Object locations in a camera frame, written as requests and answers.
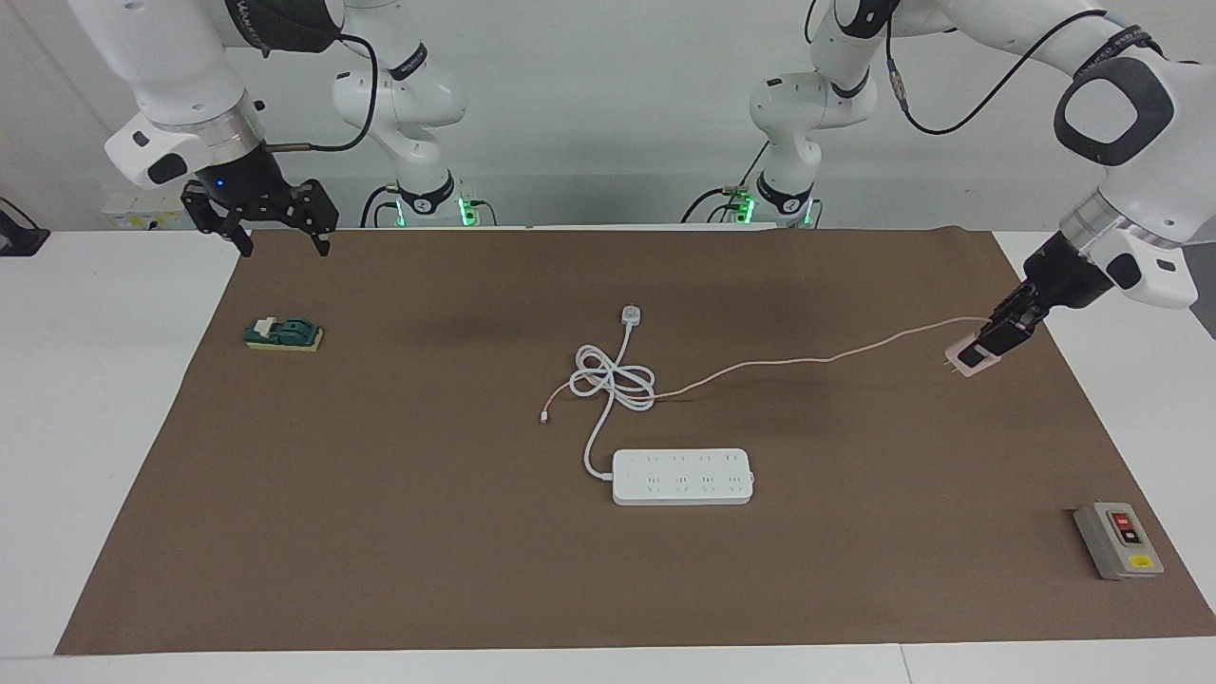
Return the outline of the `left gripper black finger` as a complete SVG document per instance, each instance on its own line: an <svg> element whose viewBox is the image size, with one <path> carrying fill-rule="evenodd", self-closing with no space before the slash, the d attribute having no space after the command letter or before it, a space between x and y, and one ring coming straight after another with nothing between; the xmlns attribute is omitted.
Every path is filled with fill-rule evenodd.
<svg viewBox="0 0 1216 684"><path fill-rule="evenodd" d="M1041 307L1041 320L1046 316L1046 308ZM989 319L976 333L959 340L957 351L957 368L959 370L986 370L1000 361L1008 352L1015 351L1025 343L1034 333L1021 331L989 331Z"/></svg>
<svg viewBox="0 0 1216 684"><path fill-rule="evenodd" d="M1034 333L1041 321L1038 287L1034 282L1021 282L989 316L989 331L1021 331Z"/></svg>

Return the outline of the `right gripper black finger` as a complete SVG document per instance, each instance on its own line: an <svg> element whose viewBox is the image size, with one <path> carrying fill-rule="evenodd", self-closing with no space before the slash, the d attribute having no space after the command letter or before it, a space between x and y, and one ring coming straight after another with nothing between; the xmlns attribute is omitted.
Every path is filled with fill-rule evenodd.
<svg viewBox="0 0 1216 684"><path fill-rule="evenodd" d="M201 234L216 235L235 246L240 256L249 258L255 251L249 232L242 224L240 213L230 211L220 215L213 207L212 200L201 183L186 183L182 186L180 200L185 213L195 222L195 229Z"/></svg>
<svg viewBox="0 0 1216 684"><path fill-rule="evenodd" d="M317 179L288 186L283 224L305 234L322 258L330 256L330 236L337 230L339 218L330 192Z"/></svg>

